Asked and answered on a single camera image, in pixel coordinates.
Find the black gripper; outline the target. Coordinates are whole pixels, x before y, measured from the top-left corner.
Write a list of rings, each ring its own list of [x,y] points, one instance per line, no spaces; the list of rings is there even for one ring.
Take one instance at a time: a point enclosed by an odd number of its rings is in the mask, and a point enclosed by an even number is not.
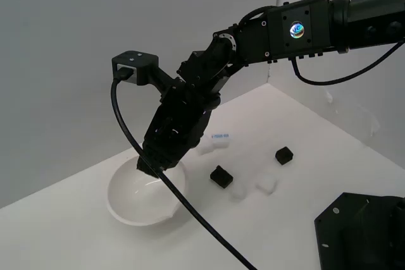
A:
[[[160,105],[148,128],[149,139],[181,139],[157,142],[145,139],[142,148],[155,171],[175,167],[188,151],[196,148],[208,125],[220,94],[205,94],[184,82],[154,82],[161,94]]]

